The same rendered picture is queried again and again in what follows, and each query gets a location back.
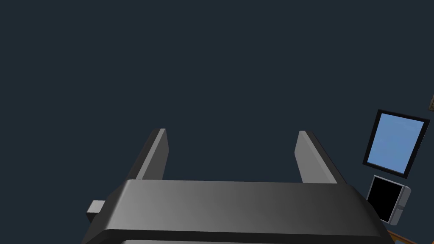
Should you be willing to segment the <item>black framed window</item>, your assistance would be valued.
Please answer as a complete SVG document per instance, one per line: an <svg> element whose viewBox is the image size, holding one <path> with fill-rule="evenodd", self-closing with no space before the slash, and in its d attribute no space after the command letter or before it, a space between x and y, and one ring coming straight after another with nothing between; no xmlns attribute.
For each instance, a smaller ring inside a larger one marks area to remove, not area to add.
<svg viewBox="0 0 434 244"><path fill-rule="evenodd" d="M408 178L430 119L379 109L363 165Z"/></svg>

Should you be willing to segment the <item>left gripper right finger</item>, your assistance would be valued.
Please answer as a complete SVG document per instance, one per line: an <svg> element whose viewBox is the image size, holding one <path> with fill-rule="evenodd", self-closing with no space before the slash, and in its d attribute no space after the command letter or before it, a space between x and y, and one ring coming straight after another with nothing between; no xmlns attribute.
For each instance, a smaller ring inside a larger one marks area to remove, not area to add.
<svg viewBox="0 0 434 244"><path fill-rule="evenodd" d="M298 133L294 154L303 183L346 184L313 132L301 130Z"/></svg>

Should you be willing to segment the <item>grey microwave with black door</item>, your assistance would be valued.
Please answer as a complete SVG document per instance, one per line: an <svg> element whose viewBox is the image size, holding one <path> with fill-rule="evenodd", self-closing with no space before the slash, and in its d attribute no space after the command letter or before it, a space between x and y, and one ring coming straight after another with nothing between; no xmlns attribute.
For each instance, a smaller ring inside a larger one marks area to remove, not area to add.
<svg viewBox="0 0 434 244"><path fill-rule="evenodd" d="M383 222L397 225L410 194L408 186L375 175L366 200Z"/></svg>

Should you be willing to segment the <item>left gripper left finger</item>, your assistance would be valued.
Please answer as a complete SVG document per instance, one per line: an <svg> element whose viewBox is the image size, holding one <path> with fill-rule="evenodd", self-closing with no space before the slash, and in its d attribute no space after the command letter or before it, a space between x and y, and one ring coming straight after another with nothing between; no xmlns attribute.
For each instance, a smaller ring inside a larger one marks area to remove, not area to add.
<svg viewBox="0 0 434 244"><path fill-rule="evenodd" d="M153 129L126 180L162 180L169 154L167 130Z"/></svg>

